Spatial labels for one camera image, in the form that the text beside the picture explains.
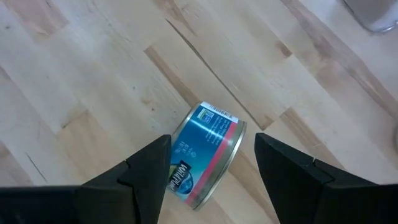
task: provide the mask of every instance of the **wood grain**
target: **wood grain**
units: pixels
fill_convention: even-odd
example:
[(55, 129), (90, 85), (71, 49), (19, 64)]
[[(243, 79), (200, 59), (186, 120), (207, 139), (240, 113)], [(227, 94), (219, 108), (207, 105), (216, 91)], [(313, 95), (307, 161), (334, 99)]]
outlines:
[(369, 35), (338, 0), (0, 1), (0, 183), (84, 183), (200, 101), (246, 135), (208, 203), (167, 191), (159, 223), (277, 224), (260, 132), (396, 183), (397, 37)]

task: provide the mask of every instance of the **cat food can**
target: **cat food can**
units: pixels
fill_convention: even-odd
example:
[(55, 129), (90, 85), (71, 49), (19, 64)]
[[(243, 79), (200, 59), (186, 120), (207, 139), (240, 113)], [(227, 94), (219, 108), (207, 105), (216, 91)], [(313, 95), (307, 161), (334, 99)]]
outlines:
[(172, 135), (168, 188), (193, 209), (210, 198), (238, 151), (246, 122), (197, 104)]

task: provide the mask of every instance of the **brand logo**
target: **brand logo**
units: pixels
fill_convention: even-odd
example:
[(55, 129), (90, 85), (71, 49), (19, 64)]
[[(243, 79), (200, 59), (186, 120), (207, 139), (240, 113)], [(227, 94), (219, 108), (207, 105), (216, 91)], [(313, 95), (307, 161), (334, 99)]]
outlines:
[(191, 169), (191, 166), (184, 161), (180, 161), (178, 165), (174, 166), (174, 171), (169, 178), (169, 188), (176, 192), (183, 181), (190, 175), (189, 170)]

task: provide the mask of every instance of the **barcode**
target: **barcode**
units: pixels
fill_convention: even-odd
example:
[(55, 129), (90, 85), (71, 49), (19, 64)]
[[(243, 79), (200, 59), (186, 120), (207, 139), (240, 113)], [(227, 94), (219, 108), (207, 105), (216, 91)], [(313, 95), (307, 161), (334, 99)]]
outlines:
[(220, 114), (222, 114), (222, 115), (224, 115), (224, 116), (227, 116), (227, 117), (229, 117), (230, 119), (233, 119), (232, 115), (230, 115), (227, 111), (223, 111), (223, 110), (221, 110), (221, 109), (218, 109), (217, 107), (215, 107), (215, 106), (213, 106), (213, 105), (209, 105), (209, 106), (210, 106), (210, 108), (211, 108), (212, 110), (215, 110), (215, 111), (219, 112)]

